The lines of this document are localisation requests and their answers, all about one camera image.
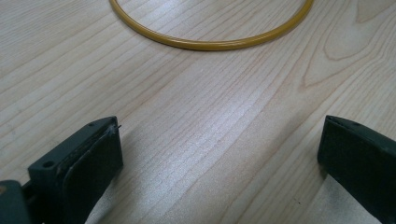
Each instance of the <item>yellow rubber band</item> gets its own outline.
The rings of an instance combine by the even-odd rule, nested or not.
[[[193,50],[227,50],[227,49],[243,49],[251,46],[259,45],[264,42],[278,38],[287,32],[291,31],[296,27],[308,14],[311,9],[314,0],[305,0],[304,5],[300,10],[291,17],[288,21],[282,25],[276,27],[274,30],[263,33],[261,35],[254,35],[247,38],[236,39],[236,40],[225,40],[225,41],[196,41],[189,39],[176,38],[170,35],[163,35],[149,28],[141,25],[134,19],[126,14],[117,0],[110,0],[110,4],[113,7],[117,15],[132,29],[139,34],[157,41],[159,43],[169,45],[180,49],[193,49]]]

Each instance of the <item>wooden table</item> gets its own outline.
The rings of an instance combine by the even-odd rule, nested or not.
[[[120,1],[149,28],[257,35],[303,0]],[[174,49],[97,0],[0,1],[0,179],[115,115],[125,166],[89,223],[377,223],[317,164],[327,114],[396,139],[396,1],[317,0],[249,49]]]

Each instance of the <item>wood grain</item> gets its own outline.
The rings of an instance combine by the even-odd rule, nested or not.
[[[256,35],[303,3],[120,1],[168,35]],[[89,223],[376,223],[320,171],[325,115],[396,139],[396,1],[317,0],[250,49],[173,49],[107,1],[0,1],[0,179],[116,115],[125,167]]]

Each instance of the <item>black plastic part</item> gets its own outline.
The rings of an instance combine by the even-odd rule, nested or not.
[[[359,123],[328,116],[318,162],[382,223],[396,223],[396,142]]]
[[[46,211],[41,221],[85,223],[122,165],[116,117],[81,128],[28,168]]]
[[[21,184],[15,180],[0,181],[0,223],[32,223]]]

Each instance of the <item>circular band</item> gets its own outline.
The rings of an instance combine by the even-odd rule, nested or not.
[[[260,35],[254,35],[247,38],[236,39],[236,40],[225,40],[225,41],[196,41],[189,39],[181,39],[176,38],[170,35],[163,35],[157,33],[155,31],[150,30],[149,28],[141,25],[134,19],[132,19],[125,11],[122,10],[121,6],[117,2],[117,0],[109,0],[111,6],[117,15],[132,29],[134,29],[139,34],[157,41],[159,43],[169,45],[175,48],[180,49],[193,49],[193,50],[227,50],[227,49],[243,49],[251,46],[259,45],[264,42],[273,40],[278,38],[294,27],[296,27],[308,14],[311,9],[314,0],[305,0],[304,5],[300,8],[300,10],[291,17],[288,21],[283,23],[282,25],[276,27],[272,31],[268,31],[266,33]]]

